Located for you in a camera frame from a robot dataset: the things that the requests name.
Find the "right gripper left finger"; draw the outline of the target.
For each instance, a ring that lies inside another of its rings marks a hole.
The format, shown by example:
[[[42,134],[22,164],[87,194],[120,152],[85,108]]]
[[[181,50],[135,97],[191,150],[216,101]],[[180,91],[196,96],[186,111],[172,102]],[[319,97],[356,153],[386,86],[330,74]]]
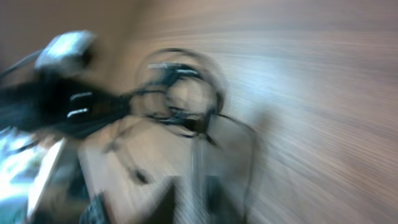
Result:
[[[144,217],[143,224],[173,224],[177,207],[177,178],[171,177],[153,210]]]

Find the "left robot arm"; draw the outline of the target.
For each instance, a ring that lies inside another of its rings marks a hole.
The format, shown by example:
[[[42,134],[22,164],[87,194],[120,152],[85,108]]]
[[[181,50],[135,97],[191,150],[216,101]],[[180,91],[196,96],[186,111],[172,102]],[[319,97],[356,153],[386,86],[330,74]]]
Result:
[[[127,116],[128,99],[42,74],[1,89],[1,222],[78,223],[89,205],[74,147]]]

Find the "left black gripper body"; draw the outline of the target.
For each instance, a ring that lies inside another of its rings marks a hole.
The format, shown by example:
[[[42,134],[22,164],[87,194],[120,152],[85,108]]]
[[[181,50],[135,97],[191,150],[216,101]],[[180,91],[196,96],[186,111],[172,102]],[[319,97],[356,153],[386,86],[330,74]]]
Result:
[[[48,84],[40,101],[43,124],[71,137],[87,137],[130,112],[126,97],[71,78]]]

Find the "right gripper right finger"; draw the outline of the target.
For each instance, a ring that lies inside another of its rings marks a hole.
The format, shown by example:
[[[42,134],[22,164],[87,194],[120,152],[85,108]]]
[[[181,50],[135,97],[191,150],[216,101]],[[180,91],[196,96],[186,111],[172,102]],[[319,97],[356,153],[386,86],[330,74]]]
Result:
[[[206,211],[211,224],[242,224],[243,217],[217,176],[206,177]]]

